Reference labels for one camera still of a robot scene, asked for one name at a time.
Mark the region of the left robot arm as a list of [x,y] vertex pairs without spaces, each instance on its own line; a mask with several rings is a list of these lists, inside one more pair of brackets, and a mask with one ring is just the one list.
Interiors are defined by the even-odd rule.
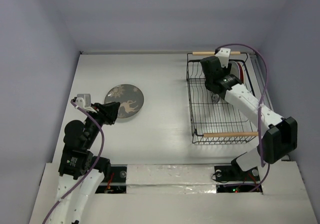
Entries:
[[84,95],[70,103],[86,115],[85,121],[72,120],[64,128],[64,147],[58,168],[55,203],[46,214],[44,224],[80,224],[93,196],[110,178],[111,163],[91,147],[98,135],[105,139],[102,127],[113,125],[118,117],[119,102],[91,103]]

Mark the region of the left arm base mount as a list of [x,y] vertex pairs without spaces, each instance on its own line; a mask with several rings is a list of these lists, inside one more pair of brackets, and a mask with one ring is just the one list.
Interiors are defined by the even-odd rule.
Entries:
[[127,192],[127,166],[112,165],[108,177],[98,186],[96,194],[125,194]]

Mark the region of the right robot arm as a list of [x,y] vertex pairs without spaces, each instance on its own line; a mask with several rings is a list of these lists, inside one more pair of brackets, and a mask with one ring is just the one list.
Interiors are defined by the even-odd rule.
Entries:
[[236,107],[254,124],[258,131],[258,145],[231,161],[230,174],[242,180],[258,165],[272,165],[298,146],[298,123],[293,117],[284,118],[257,99],[245,84],[231,73],[232,64],[222,66],[218,57],[200,60],[205,87]]

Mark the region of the grey reindeer plate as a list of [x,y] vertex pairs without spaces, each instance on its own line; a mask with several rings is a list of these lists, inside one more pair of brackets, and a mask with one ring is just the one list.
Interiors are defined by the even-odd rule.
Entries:
[[104,103],[119,102],[117,117],[125,119],[135,115],[143,107],[144,100],[144,94],[137,86],[120,84],[108,91]]

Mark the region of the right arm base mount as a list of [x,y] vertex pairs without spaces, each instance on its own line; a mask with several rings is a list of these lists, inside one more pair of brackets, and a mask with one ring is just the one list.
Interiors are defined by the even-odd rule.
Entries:
[[216,165],[211,179],[216,183],[217,193],[248,193],[260,184],[257,167],[247,171],[236,170],[232,165]]

